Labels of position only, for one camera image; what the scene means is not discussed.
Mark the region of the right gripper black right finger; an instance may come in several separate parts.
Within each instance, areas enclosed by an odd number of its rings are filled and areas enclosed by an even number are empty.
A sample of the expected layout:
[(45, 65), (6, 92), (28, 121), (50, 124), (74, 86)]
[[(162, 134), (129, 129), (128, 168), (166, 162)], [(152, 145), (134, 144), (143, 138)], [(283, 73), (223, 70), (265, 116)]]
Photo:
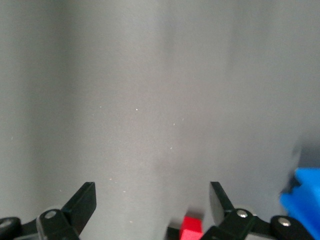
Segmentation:
[(235, 208), (222, 185), (209, 185), (209, 200), (214, 225), (204, 240), (312, 240), (313, 236), (295, 218), (273, 216), (269, 222), (244, 208)]

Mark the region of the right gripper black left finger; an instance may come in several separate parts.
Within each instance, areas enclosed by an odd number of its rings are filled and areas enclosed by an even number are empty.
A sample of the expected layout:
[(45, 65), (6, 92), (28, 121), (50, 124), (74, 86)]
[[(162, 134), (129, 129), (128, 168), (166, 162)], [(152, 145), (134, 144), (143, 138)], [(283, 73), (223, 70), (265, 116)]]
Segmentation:
[(94, 182), (85, 182), (61, 208), (50, 208), (25, 224), (19, 217), (0, 219), (2, 240), (79, 240), (97, 206)]

